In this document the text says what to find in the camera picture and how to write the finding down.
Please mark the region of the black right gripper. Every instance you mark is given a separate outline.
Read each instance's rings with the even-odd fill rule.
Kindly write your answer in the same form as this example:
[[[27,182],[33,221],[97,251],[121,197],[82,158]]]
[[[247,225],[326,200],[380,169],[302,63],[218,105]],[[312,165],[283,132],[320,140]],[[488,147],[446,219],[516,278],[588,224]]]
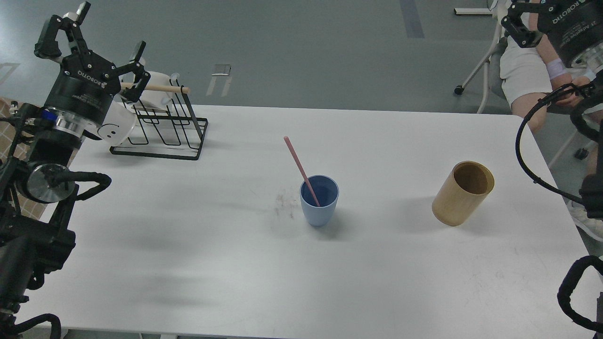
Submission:
[[[529,30],[523,13],[538,15]],[[603,2],[601,0],[513,0],[501,25],[521,48],[536,47],[545,34],[567,68],[601,69],[603,62]]]

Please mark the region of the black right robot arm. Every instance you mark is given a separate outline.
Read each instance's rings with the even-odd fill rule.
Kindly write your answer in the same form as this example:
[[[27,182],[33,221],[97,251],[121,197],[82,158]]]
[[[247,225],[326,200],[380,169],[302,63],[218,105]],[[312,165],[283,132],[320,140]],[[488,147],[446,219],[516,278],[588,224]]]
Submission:
[[[521,48],[534,48],[546,36],[564,67],[586,67],[595,78],[582,85],[565,83],[540,98],[527,113],[515,137],[515,156],[521,169],[534,183],[581,204],[592,219],[602,218],[602,155],[597,156],[595,174],[582,181],[579,197],[560,191],[544,182],[526,165],[521,154],[524,128],[537,110],[577,94],[581,101],[569,116],[577,132],[599,145],[602,129],[593,129],[584,112],[602,103],[602,2],[600,0],[513,0],[500,22]]]

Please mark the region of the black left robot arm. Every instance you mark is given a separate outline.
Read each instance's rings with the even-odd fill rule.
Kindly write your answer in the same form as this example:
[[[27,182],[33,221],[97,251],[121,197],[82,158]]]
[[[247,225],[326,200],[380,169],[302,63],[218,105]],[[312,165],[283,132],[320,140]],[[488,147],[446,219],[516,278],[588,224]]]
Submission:
[[[28,291],[62,269],[75,247],[68,223],[76,202],[111,183],[99,172],[72,171],[69,165],[86,138],[102,139],[115,98],[140,99],[150,75],[140,58],[142,41],[131,60],[116,66],[90,49],[81,26],[90,3],[75,13],[53,15],[43,25],[34,53],[60,69],[41,106],[12,102],[1,114],[1,333],[18,333],[59,319],[43,314],[23,323],[16,315]]]

